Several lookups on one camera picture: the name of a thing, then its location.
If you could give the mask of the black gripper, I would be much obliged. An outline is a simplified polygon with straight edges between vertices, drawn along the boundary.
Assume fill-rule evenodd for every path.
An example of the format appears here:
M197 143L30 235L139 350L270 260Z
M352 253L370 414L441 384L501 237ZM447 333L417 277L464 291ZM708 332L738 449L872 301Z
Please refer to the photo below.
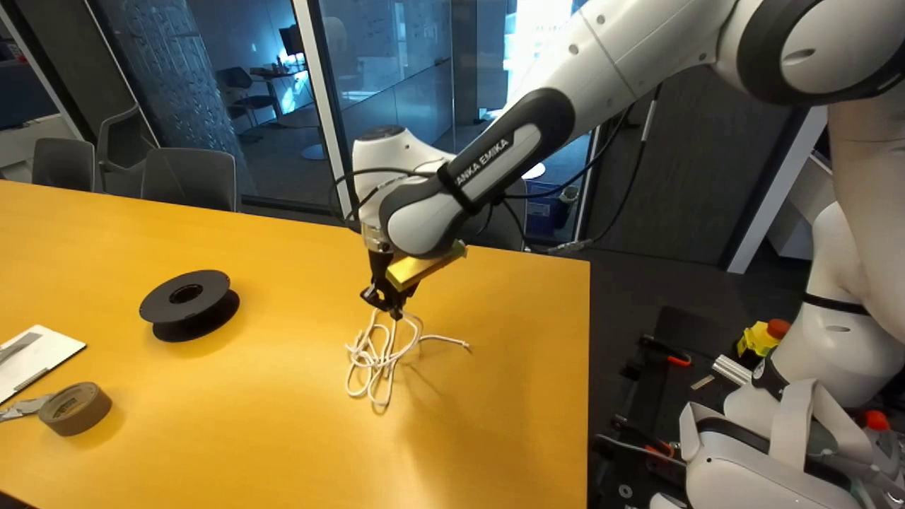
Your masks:
M359 291L359 297L379 312L387 312L393 321L402 321L409 312L409 301L414 297L411 291L399 291L392 277L387 268L393 263L392 253L370 253L368 254L370 263L370 284Z

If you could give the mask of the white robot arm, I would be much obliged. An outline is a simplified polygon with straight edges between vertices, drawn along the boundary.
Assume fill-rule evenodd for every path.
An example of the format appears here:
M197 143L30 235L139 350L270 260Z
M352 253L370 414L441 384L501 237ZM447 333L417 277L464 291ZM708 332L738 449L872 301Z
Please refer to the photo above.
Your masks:
M905 0L587 0L532 85L464 150L406 128L353 144L362 301L402 312L464 222L693 69L765 106L827 113L834 199L813 225L800 312L756 384L816 380L846 407L872 403L905 342Z

